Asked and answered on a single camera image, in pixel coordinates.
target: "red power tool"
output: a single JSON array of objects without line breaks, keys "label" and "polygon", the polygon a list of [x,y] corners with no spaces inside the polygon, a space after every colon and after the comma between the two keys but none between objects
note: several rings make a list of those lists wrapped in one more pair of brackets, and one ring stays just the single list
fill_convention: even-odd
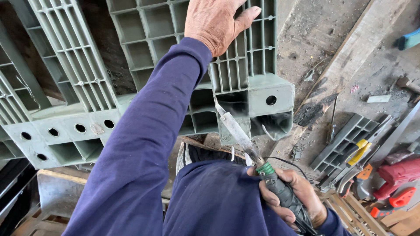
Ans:
[{"label": "red power tool", "polygon": [[374,192],[373,196],[378,200],[385,200],[402,184],[420,178],[420,158],[401,161],[394,165],[383,165],[378,168],[378,173],[386,183]]},{"label": "red power tool", "polygon": [[396,210],[406,206],[411,200],[411,198],[414,196],[415,192],[415,187],[408,187],[404,189],[403,191],[398,193],[398,195],[389,198],[389,206],[381,208],[374,207],[370,212],[370,215],[376,218],[378,216],[384,216],[394,213]]}]

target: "red drill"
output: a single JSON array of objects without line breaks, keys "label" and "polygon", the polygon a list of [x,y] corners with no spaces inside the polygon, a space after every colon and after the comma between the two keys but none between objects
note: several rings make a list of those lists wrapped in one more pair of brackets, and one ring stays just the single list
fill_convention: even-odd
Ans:
[{"label": "red drill", "polygon": [[374,192],[373,196],[378,200],[384,200],[389,198],[402,184],[420,178],[420,158],[402,161],[394,165],[383,165],[378,168],[378,173],[386,183]]}]

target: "person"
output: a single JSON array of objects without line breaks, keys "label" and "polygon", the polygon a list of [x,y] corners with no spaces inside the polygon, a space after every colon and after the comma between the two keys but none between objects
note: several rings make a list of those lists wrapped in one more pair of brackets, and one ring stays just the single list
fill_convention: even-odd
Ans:
[{"label": "person", "polygon": [[[192,91],[211,59],[223,54],[261,12],[254,6],[234,19],[244,2],[190,0],[185,37],[161,58],[119,120],[64,236],[296,235],[294,214],[279,206],[279,199],[255,176],[255,168],[230,160],[184,166],[163,220],[160,194],[168,179],[168,156]],[[291,170],[276,173],[293,186],[321,234],[350,235],[307,180]]]}]

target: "left hand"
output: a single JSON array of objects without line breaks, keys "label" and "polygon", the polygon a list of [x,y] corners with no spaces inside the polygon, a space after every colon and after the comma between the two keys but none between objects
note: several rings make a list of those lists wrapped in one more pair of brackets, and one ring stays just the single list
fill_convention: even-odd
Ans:
[{"label": "left hand", "polygon": [[190,0],[185,21],[185,37],[204,43],[213,57],[222,55],[238,34],[251,26],[261,8],[253,6],[234,19],[246,0]]}]

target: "circular hole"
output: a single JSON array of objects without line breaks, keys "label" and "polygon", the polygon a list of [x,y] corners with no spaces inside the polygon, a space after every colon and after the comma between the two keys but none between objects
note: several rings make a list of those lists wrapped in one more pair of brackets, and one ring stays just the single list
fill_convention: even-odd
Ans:
[{"label": "circular hole", "polygon": [[267,105],[272,106],[272,105],[274,105],[274,103],[277,102],[277,98],[275,96],[271,95],[271,96],[267,97],[265,102],[267,103]]},{"label": "circular hole", "polygon": [[30,135],[30,134],[28,134],[27,132],[22,132],[22,133],[21,133],[21,137],[22,137],[24,140],[31,140],[31,139],[32,139],[31,135]]},{"label": "circular hole", "polygon": [[112,122],[112,121],[110,121],[110,120],[105,120],[105,121],[104,121],[104,125],[105,125],[107,128],[111,128],[111,129],[113,129],[113,128],[114,128],[114,126],[115,126],[114,122]]},{"label": "circular hole", "polygon": [[401,206],[403,204],[404,204],[404,201],[403,200],[398,200],[398,201],[395,202],[395,205],[396,206]]},{"label": "circular hole", "polygon": [[48,132],[54,137],[58,136],[58,131],[55,128],[49,128]]},{"label": "circular hole", "polygon": [[46,161],[47,157],[44,154],[38,154],[37,158],[40,159],[41,161]]},{"label": "circular hole", "polygon": [[86,132],[86,128],[85,128],[83,125],[81,125],[81,124],[75,124],[75,125],[74,125],[74,128],[75,128],[77,131],[79,131],[80,133],[84,133],[84,132]]}]

